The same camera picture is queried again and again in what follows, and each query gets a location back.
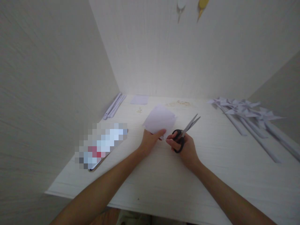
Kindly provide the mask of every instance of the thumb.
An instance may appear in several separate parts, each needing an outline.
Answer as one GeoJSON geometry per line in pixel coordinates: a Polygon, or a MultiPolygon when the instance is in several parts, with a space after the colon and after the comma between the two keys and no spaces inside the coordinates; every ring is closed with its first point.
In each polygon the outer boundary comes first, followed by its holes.
{"type": "Polygon", "coordinates": [[[181,145],[173,141],[172,139],[167,139],[166,142],[174,149],[179,150],[181,145]]]}
{"type": "Polygon", "coordinates": [[[162,130],[158,131],[158,132],[155,134],[155,137],[156,137],[157,139],[159,139],[161,136],[163,136],[163,135],[165,134],[166,131],[167,131],[166,129],[162,129],[162,130]]]}

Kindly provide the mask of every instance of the forearm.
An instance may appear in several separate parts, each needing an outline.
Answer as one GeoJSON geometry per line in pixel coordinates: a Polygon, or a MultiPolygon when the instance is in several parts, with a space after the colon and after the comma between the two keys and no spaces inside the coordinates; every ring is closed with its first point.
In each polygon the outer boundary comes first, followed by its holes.
{"type": "Polygon", "coordinates": [[[80,192],[51,224],[89,224],[103,211],[143,158],[139,150],[134,151],[80,192]]]}
{"type": "Polygon", "coordinates": [[[270,218],[220,180],[201,162],[193,167],[192,172],[210,192],[233,225],[275,224],[270,218]]]}

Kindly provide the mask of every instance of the white wall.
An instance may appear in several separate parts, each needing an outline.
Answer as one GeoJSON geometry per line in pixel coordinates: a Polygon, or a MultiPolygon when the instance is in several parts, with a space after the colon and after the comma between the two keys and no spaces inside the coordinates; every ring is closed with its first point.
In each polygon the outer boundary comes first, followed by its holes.
{"type": "Polygon", "coordinates": [[[290,138],[300,144],[300,51],[249,99],[276,115],[286,117],[272,121],[290,138]]]}
{"type": "Polygon", "coordinates": [[[300,1],[90,0],[122,92],[247,98],[300,50],[300,1]]]}
{"type": "Polygon", "coordinates": [[[90,5],[0,2],[0,224],[49,224],[42,193],[119,89],[90,5]]]}

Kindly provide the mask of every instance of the table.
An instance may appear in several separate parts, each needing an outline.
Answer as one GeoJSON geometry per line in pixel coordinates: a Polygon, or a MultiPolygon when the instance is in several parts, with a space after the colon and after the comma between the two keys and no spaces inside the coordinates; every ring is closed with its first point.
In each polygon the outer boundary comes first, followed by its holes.
{"type": "MultiPolygon", "coordinates": [[[[142,123],[157,104],[163,104],[178,116],[174,129],[184,128],[196,113],[201,116],[188,133],[205,166],[276,223],[300,224],[300,163],[274,138],[263,141],[282,164],[274,163],[250,134],[241,136],[207,99],[149,97],[147,105],[131,105],[132,97],[127,96],[113,118],[100,122],[127,123],[127,139],[95,172],[80,169],[73,157],[45,193],[74,198],[139,146],[142,123]]],[[[108,206],[195,224],[231,224],[165,141],[156,144],[108,206]]]]}

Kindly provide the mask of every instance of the black scissors handle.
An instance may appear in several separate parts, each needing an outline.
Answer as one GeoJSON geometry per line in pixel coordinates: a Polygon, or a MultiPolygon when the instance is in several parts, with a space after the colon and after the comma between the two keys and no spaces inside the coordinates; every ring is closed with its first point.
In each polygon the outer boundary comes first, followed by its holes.
{"type": "Polygon", "coordinates": [[[180,153],[180,152],[182,151],[182,149],[183,149],[183,146],[184,146],[184,138],[183,138],[183,137],[180,137],[180,138],[177,140],[177,138],[181,135],[182,130],[179,130],[179,129],[174,130],[172,134],[174,134],[176,131],[177,131],[177,135],[173,138],[173,140],[176,141],[176,143],[180,144],[181,146],[180,146],[180,149],[179,149],[179,150],[174,149],[174,152],[180,153]]]}

